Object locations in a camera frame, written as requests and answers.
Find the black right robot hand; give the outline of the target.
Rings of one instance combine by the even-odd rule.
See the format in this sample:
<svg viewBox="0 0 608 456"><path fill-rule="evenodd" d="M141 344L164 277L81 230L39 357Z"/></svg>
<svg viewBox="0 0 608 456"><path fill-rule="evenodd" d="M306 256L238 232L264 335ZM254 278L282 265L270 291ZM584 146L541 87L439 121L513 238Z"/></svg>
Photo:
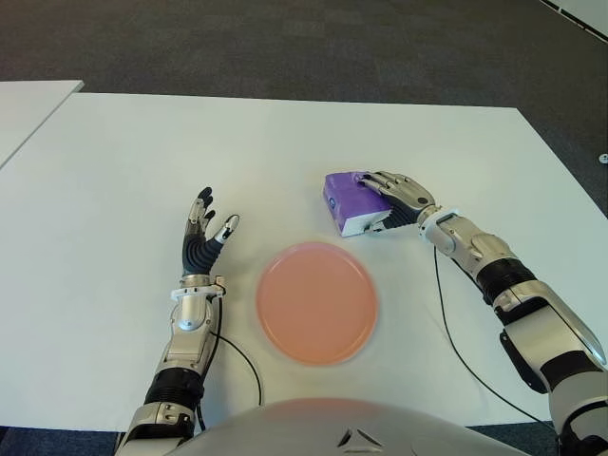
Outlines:
<svg viewBox="0 0 608 456"><path fill-rule="evenodd" d="M358 183L380 196L389 205L389 214L364 232L378 233L416 224L425 210L436 206L429 191L411 177L386 171L364 173Z"/></svg>

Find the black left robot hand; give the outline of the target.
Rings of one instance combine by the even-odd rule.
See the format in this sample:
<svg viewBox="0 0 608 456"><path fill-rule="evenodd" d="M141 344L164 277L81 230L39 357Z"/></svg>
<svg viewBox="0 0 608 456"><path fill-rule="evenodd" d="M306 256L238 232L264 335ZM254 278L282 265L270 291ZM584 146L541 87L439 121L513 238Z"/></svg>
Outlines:
<svg viewBox="0 0 608 456"><path fill-rule="evenodd" d="M188 218L181 249L182 269L186 275L208 276L219 258L228 238L236 231L240 217L231 215L212 236L206 229L216 212L210 210L213 190L207 186L194 199Z"/></svg>

